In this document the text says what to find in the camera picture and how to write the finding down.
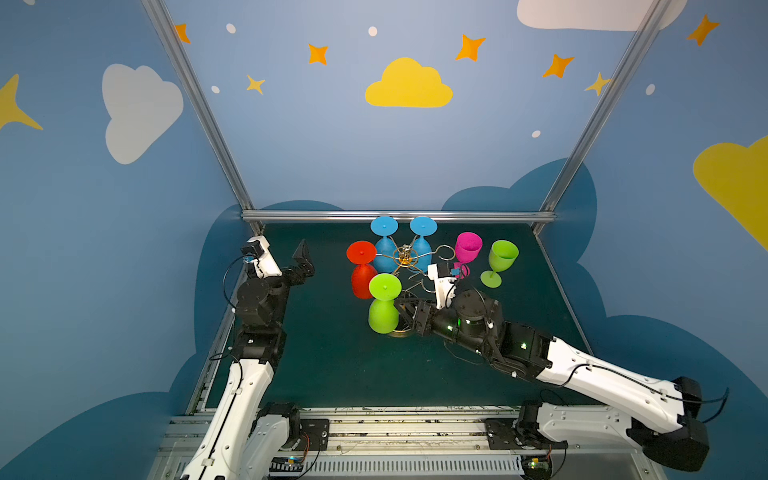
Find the green wine glass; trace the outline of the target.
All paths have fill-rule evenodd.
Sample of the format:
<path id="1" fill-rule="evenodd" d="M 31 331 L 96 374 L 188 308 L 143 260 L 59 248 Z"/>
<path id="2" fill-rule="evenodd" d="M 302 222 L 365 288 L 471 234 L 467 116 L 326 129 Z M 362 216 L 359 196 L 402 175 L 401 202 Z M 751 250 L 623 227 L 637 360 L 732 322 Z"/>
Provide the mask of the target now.
<path id="1" fill-rule="evenodd" d="M 393 274 L 380 273 L 370 281 L 369 291 L 373 297 L 369 307 L 369 326 L 378 334 L 393 332 L 399 323 L 394 301 L 402 292 L 401 281 Z"/>
<path id="2" fill-rule="evenodd" d="M 491 245 L 488 256 L 489 270 L 480 275 L 481 283 L 488 288 L 502 284 L 500 273 L 508 270 L 519 256 L 518 247 L 508 240 L 497 240 Z"/>

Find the red plastic wine glass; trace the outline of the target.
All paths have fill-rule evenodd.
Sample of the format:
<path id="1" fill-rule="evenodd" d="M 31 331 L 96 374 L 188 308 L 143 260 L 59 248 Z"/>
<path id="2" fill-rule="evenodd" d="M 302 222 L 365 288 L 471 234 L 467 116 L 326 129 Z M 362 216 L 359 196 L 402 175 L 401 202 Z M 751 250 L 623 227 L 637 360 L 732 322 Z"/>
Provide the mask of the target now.
<path id="1" fill-rule="evenodd" d="M 370 293 L 369 284 L 377 275 L 377 271 L 372 265 L 376 254 L 376 247 L 367 241 L 354 242 L 346 251 L 348 260 L 355 265 L 351 275 L 351 286 L 353 294 L 359 299 L 368 300 L 373 298 L 373 295 Z"/>

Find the magenta plastic wine glass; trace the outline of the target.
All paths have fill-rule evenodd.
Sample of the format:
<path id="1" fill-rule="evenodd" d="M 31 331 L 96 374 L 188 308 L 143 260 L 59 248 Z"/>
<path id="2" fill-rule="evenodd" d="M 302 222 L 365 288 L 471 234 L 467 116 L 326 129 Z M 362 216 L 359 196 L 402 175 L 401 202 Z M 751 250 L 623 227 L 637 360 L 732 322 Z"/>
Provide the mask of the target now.
<path id="1" fill-rule="evenodd" d="M 469 264 L 479 255 L 483 247 L 482 238 L 474 232 L 462 232 L 458 235 L 454 250 L 455 260 L 452 272 L 459 279 L 470 275 Z"/>

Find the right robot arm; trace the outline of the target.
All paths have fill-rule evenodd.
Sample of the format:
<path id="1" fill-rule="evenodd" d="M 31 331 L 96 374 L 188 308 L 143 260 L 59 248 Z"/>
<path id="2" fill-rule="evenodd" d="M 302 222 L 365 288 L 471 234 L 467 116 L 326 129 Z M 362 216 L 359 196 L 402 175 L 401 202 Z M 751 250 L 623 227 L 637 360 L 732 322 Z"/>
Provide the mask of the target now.
<path id="1" fill-rule="evenodd" d="M 709 454 L 707 427 L 698 418 L 704 400 L 693 379 L 656 379 L 598 359 L 561 338 L 507 321 L 500 302 L 475 289 L 449 302 L 401 297 L 394 306 L 413 331 L 472 351 L 508 377 L 595 400 L 592 407 L 524 403 L 515 424 L 522 446 L 614 442 L 684 472 L 699 471 Z"/>

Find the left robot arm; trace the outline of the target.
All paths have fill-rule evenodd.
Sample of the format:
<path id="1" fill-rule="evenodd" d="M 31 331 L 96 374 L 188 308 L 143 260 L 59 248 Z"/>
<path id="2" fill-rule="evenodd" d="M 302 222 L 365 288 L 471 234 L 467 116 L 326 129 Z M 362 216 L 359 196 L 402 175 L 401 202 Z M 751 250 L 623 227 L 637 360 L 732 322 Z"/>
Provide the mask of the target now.
<path id="1" fill-rule="evenodd" d="M 181 474 L 183 479 L 265 479 L 273 458 L 300 436 L 300 414 L 292 403 L 259 409 L 282 359 L 284 316 L 290 290 L 315 274 L 302 240 L 293 266 L 281 268 L 263 235 L 241 248 L 246 279 L 236 290 L 235 319 L 241 322 L 232 349 L 227 387 L 208 430 Z"/>

